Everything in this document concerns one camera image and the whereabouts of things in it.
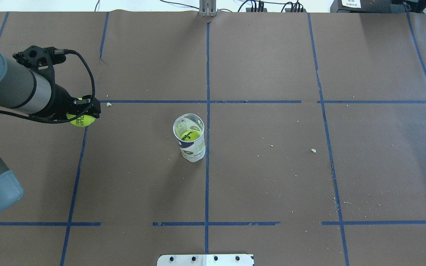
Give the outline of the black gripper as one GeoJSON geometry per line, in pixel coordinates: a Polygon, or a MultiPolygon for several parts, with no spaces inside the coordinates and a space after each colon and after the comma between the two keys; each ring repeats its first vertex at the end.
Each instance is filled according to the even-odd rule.
{"type": "Polygon", "coordinates": [[[55,84],[52,90],[51,100],[47,106],[46,114],[46,118],[51,121],[67,120],[67,115],[85,115],[99,119],[101,114],[101,104],[96,98],[75,99],[66,91],[66,89],[55,84]]]}

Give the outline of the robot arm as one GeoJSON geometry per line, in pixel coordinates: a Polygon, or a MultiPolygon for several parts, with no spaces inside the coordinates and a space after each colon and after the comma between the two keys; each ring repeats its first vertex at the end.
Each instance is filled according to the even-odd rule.
{"type": "MultiPolygon", "coordinates": [[[[101,112],[94,76],[75,50],[32,45],[14,53],[12,59],[0,52],[0,115],[37,123],[87,126],[81,119],[98,119],[101,112]],[[90,78],[90,94],[73,97],[56,83],[54,66],[64,63],[67,55],[77,56],[84,65],[90,78]]],[[[18,202],[24,192],[15,173],[0,157],[0,212],[18,202]]]]}

